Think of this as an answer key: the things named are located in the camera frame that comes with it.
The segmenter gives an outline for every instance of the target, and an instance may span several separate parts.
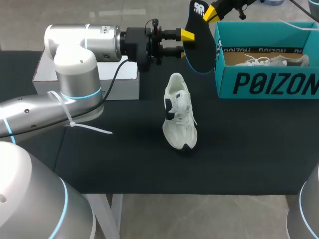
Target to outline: white sneaker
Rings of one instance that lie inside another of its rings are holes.
[[[163,132],[169,144],[176,149],[192,149],[197,142],[197,125],[190,101],[190,93],[183,76],[174,73],[165,89],[166,120]]]
[[[237,64],[236,66],[309,66],[309,57],[308,55],[303,55],[301,58],[287,58],[284,56],[276,56],[269,59],[268,57],[260,57],[258,59],[251,57],[248,61],[244,63]]]

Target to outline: black table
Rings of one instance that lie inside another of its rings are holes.
[[[1,52],[0,95],[8,91],[5,81],[17,86],[9,84],[11,97],[29,94],[21,85],[31,84],[39,56]],[[173,72],[185,78],[198,123],[190,154],[172,149],[161,128]],[[212,74],[196,74],[178,59],[153,65],[140,82],[139,101],[108,101],[86,123],[113,135],[68,128],[61,145],[59,128],[41,136],[51,145],[47,159],[34,152],[34,139],[22,146],[56,164],[54,171],[81,193],[296,194],[318,162],[319,101],[220,99]]]

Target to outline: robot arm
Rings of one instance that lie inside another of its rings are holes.
[[[244,5],[250,5],[256,0],[217,0],[213,2],[204,15],[204,20],[208,22],[216,22],[224,19],[233,8],[239,12],[239,18],[244,20],[246,15],[243,11]]]
[[[122,55],[127,55],[129,61],[137,62],[139,71],[147,71],[154,58],[158,64],[164,56],[180,58],[183,47],[163,48],[162,39],[192,41],[194,34],[181,28],[162,31],[157,19],[153,19],[153,30],[129,27],[121,31],[114,25],[91,24],[49,26],[44,37],[45,54],[54,61],[61,90],[58,94],[63,104],[72,116],[83,114],[75,118],[75,122],[95,119],[103,111],[97,62],[119,62]],[[55,122],[68,125],[65,118],[61,102],[50,92],[11,99],[0,103],[0,138],[5,136],[5,141],[20,141],[41,133],[41,130],[17,136],[12,134]]]

